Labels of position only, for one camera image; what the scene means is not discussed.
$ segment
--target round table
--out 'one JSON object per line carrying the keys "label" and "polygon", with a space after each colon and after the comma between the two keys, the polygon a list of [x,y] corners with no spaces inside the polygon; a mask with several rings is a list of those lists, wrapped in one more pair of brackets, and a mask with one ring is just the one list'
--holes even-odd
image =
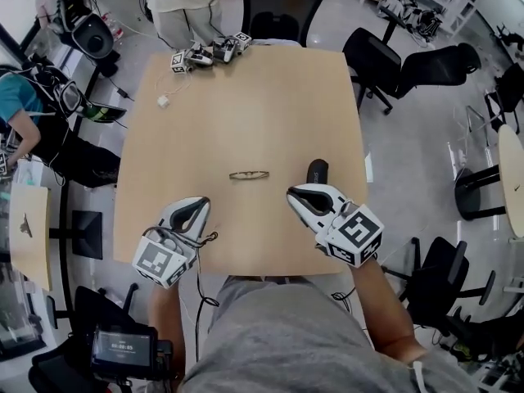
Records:
{"label": "round table", "polygon": [[[507,125],[499,129],[499,164],[480,172],[459,172],[455,182],[458,212],[466,219],[479,219],[508,214],[509,225],[516,237],[524,237],[524,148],[518,136]],[[481,187],[500,181],[504,206],[481,210]]]}

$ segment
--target camera screen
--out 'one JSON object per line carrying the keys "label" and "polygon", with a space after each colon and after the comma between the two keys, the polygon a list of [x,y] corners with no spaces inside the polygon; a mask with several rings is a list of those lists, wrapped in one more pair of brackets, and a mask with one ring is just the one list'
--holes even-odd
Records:
{"label": "camera screen", "polygon": [[151,338],[147,335],[133,335],[98,331],[93,349],[94,358],[110,363],[149,367]]}

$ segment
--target eyeglasses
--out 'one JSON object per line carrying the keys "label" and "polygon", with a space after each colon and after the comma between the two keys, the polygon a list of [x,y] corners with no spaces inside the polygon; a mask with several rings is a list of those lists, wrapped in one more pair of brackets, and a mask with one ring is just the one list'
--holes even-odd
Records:
{"label": "eyeglasses", "polygon": [[268,177],[269,172],[263,172],[260,170],[257,170],[255,172],[236,172],[234,174],[229,174],[230,179],[236,180],[262,179]]}

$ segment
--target tiled floor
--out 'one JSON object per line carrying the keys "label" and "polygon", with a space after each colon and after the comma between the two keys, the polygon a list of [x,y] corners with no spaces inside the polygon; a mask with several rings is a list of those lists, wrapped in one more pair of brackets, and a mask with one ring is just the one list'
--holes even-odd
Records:
{"label": "tiled floor", "polygon": [[[221,4],[224,13],[222,31],[226,34],[237,32],[242,24],[242,0],[221,0]],[[382,36],[386,21],[375,16],[371,5],[359,6],[358,0],[324,0],[309,31],[309,46],[341,51],[350,34],[360,26]],[[489,131],[492,142],[489,149],[484,147],[482,133],[465,139],[464,107],[472,105],[478,111],[485,112],[482,93],[485,88],[493,86],[493,75],[500,74],[507,67],[482,27],[478,19],[473,19],[456,38],[457,43],[466,41],[475,44],[484,66],[470,75],[463,86],[416,88],[403,99],[392,100],[394,109],[389,116],[382,114],[384,106],[376,97],[372,100],[365,98],[360,111],[369,205],[386,226],[380,259],[386,260],[390,268],[409,273],[413,260],[411,237],[421,239],[423,254],[437,236],[445,237],[453,244],[459,240],[466,241],[470,270],[464,288],[483,286],[492,270],[497,273],[495,287],[484,306],[478,305],[478,299],[457,302],[457,305],[464,305],[464,314],[472,314],[474,321],[502,315],[515,300],[513,295],[502,292],[502,286],[512,276],[524,273],[524,252],[521,248],[517,252],[511,251],[508,244],[511,231],[506,216],[466,222],[460,218],[454,204],[454,178],[462,167],[467,165],[470,169],[479,170],[498,162],[493,131]],[[445,37],[439,37],[435,42],[436,47],[448,44]],[[390,45],[403,59],[410,53],[424,51],[403,30],[394,32]],[[140,35],[123,39],[120,44],[120,71],[113,80],[133,96],[148,55],[166,49],[161,41]],[[132,108],[132,102],[120,99],[107,79],[99,80],[93,100]],[[132,114],[130,112],[123,118],[123,124],[129,122]],[[84,121],[81,135],[120,154],[125,129],[117,124],[107,126]],[[498,184],[483,188],[482,196],[484,206],[502,205]],[[131,313],[138,321],[146,322],[151,284],[140,278],[129,264],[115,262],[111,258],[114,199],[113,188],[103,187],[88,192],[73,184],[70,192],[72,208],[104,213],[105,258],[103,261],[90,261],[72,256],[71,280],[74,285],[108,287],[122,297],[131,282],[138,282],[140,290],[135,294]],[[202,280],[206,294],[215,295],[224,278],[224,275],[205,275]],[[325,292],[352,288],[349,274],[312,279]],[[391,281],[398,287],[394,278]],[[196,317],[199,302],[194,271],[184,274],[181,296],[187,306],[187,314],[183,316],[187,333],[187,363],[192,365],[194,336],[191,320]],[[354,305],[358,304],[356,296],[352,297],[352,301]],[[354,307],[354,311],[357,317],[361,317],[359,307]],[[209,307],[204,308],[202,333],[206,330],[211,312]],[[419,329],[417,334],[424,344],[429,345],[432,331]]]}

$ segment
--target wooden table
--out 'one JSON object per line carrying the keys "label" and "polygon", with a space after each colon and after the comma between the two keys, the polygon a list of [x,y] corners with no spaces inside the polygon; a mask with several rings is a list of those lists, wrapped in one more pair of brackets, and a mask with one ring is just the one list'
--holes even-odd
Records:
{"label": "wooden table", "polygon": [[499,167],[509,225],[515,236],[521,238],[524,237],[524,148],[507,125],[499,130]]}
{"label": "wooden table", "polygon": [[[463,169],[455,184],[455,200],[465,219],[479,219],[508,214],[508,221],[517,238],[524,237],[524,148],[508,125],[499,129],[499,164],[473,173]],[[500,181],[504,206],[481,210],[480,188]]]}
{"label": "wooden table", "polygon": [[[49,266],[49,189],[13,183],[9,205],[9,251],[13,267],[51,291]],[[31,236],[20,226],[24,215]]]}
{"label": "wooden table", "polygon": [[[116,260],[131,262],[142,232],[162,209],[206,196],[202,269],[230,275],[308,275],[346,269],[314,249],[314,234],[287,204],[309,163],[329,163],[329,183],[358,204],[368,189],[355,96],[342,53],[250,47],[230,65],[196,70],[189,87],[156,99],[187,78],[170,54],[149,60],[124,144],[115,206]],[[229,174],[267,170],[234,181]]]}

